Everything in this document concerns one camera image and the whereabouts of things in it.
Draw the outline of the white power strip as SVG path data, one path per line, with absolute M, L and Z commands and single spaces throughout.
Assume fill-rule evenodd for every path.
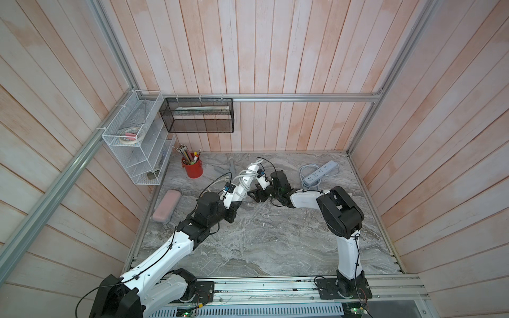
M 251 184 L 257 181 L 257 170 L 261 168 L 262 159 L 250 163 L 248 168 L 242 170 L 233 180 L 238 180 L 233 201 L 243 201 L 251 190 Z

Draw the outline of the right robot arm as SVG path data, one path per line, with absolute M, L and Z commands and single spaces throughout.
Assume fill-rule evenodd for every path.
M 270 177 L 265 188 L 257 184 L 255 189 L 248 191 L 248 196 L 256 202 L 275 199 L 284 207 L 319 210 L 327 228 L 337 238 L 337 292 L 342 298 L 352 298 L 358 287 L 366 282 L 358 243 L 365 218 L 360 207 L 340 186 L 328 192 L 294 189 L 282 170 L 273 172 Z

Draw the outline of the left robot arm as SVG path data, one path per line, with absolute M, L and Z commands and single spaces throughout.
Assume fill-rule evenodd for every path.
M 191 254 L 220 221 L 232 223 L 243 201 L 237 192 L 205 192 L 172 237 L 134 269 L 105 278 L 95 289 L 90 317 L 150 317 L 177 299 L 194 301 L 196 277 L 174 266 Z

